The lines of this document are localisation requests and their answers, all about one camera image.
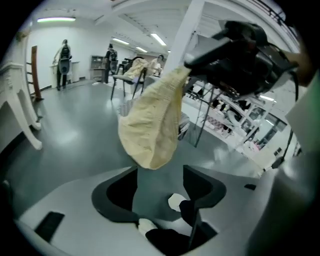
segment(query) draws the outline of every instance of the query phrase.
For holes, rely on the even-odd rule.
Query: black backpack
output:
[[[70,55],[70,50],[67,44],[65,44],[61,50],[60,59],[68,59]]]
[[[117,51],[115,51],[114,49],[110,50],[110,61],[115,62],[117,60]]]

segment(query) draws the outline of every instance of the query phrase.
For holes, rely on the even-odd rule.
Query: white wall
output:
[[[54,56],[64,39],[71,47],[73,62],[79,63],[79,76],[89,78],[91,55],[106,55],[113,29],[104,22],[77,18],[74,22],[34,22],[27,44],[27,61],[31,61],[31,47],[37,46],[37,75],[39,87],[51,84]]]
[[[113,45],[113,49],[117,51],[119,64],[124,61],[125,58],[133,59],[137,55],[133,50],[114,44],[113,41],[111,41],[111,43]]]

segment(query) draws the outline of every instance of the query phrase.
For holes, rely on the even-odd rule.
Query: fluorescent light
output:
[[[272,102],[275,100],[274,98],[269,98],[269,97],[263,96],[263,95],[260,95],[260,98],[268,100],[268,101],[272,101]]]
[[[151,36],[153,36],[153,38],[157,40],[160,45],[166,46],[166,43],[156,33],[152,33]]]
[[[270,125],[274,126],[274,124],[272,122],[270,122],[269,120],[266,120]]]
[[[121,44],[124,44],[124,45],[128,45],[129,44],[128,42],[122,41],[122,40],[120,40],[118,38],[112,38],[112,40],[117,41],[117,42],[119,42]]]
[[[51,17],[51,18],[38,18],[37,22],[74,22],[76,18],[70,17]]]
[[[138,50],[140,50],[141,52],[147,53],[148,51],[142,49],[141,47],[136,47]]]

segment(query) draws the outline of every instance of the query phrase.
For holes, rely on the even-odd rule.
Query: crumpled fabric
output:
[[[123,75],[129,77],[130,79],[134,79],[139,77],[141,71],[149,65],[149,62],[143,58],[137,58],[133,61],[132,67],[129,68],[127,72]]]
[[[146,88],[118,134],[125,151],[143,168],[156,170],[172,158],[178,144],[182,87],[190,69],[181,66]]]
[[[147,70],[147,76],[153,76],[153,74],[156,72],[156,67],[158,64],[158,59],[154,58],[153,60],[150,61],[148,64],[148,70]]]

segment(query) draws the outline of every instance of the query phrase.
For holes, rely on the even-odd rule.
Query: white desk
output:
[[[24,94],[23,104],[17,94],[20,90]],[[5,102],[8,102],[20,128],[33,147],[36,150],[42,149],[42,142],[33,135],[25,117],[25,114],[29,115],[31,125],[37,130],[41,129],[41,124],[37,122],[37,115],[32,106],[22,64],[7,62],[0,67],[0,108]]]
[[[71,62],[70,63],[70,70],[69,73],[66,75],[66,80],[70,80],[71,83],[75,83],[79,81],[79,61]],[[51,87],[57,87],[57,68],[58,65],[50,66],[50,73],[51,73]]]

